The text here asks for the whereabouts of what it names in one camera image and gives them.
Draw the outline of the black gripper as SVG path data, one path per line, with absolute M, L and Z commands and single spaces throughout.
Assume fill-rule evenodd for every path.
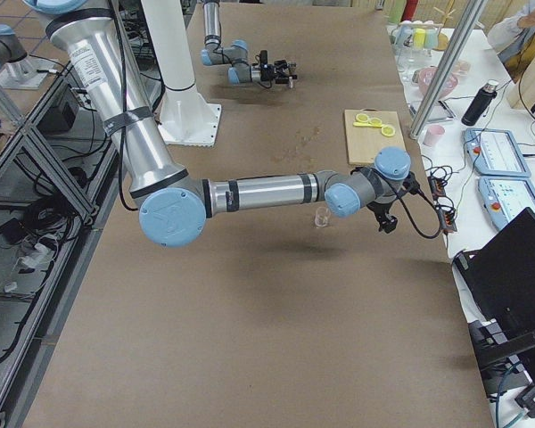
M 398 224 L 398 218 L 390 213 L 393 203 L 398 200 L 397 193 L 387 193 L 378 196 L 374 201 L 367 204 L 367 208 L 374 213 L 375 219 L 379 223 L 379 231 L 389 234 L 393 232 Z
M 260 73 L 260 81 L 293 86 L 298 76 L 295 74 L 288 75 L 287 70 L 294 69 L 295 67 L 295 62 L 288 62 L 287 60 L 274 61 L 274 63 L 268 64 L 267 73 Z

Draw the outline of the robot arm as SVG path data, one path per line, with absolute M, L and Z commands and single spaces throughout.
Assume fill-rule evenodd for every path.
M 211 146 L 221 108 L 195 86 L 185 22 L 178 4 L 143 2 L 165 88 L 155 116 L 114 1 L 33 1 L 49 40 L 64 50 L 78 72 L 132 179 L 129 189 L 144 234 L 165 247 L 189 244 L 205 222 L 221 212 L 324 202 L 341 218 L 370 209 L 383 232 L 397 220 L 391 205 L 410 178 L 411 160 L 398 147 L 378 152 L 374 164 L 348 175 L 324 170 L 290 176 L 214 182 L 198 180 L 175 162 L 170 144 Z
M 298 76 L 296 63 L 280 59 L 271 62 L 267 50 L 260 50 L 253 62 L 248 44 L 236 39 L 230 46 L 222 42 L 220 2 L 203 1 L 204 47 L 201 59 L 204 66 L 227 65 L 228 82 L 233 86 L 257 84 L 265 89 L 273 85 L 293 88 Z

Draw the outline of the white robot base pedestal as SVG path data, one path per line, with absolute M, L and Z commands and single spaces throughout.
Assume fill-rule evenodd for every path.
M 221 106 L 207 103 L 197 90 L 180 3 L 144 0 L 142 7 L 165 86 L 159 125 L 164 141 L 213 146 Z

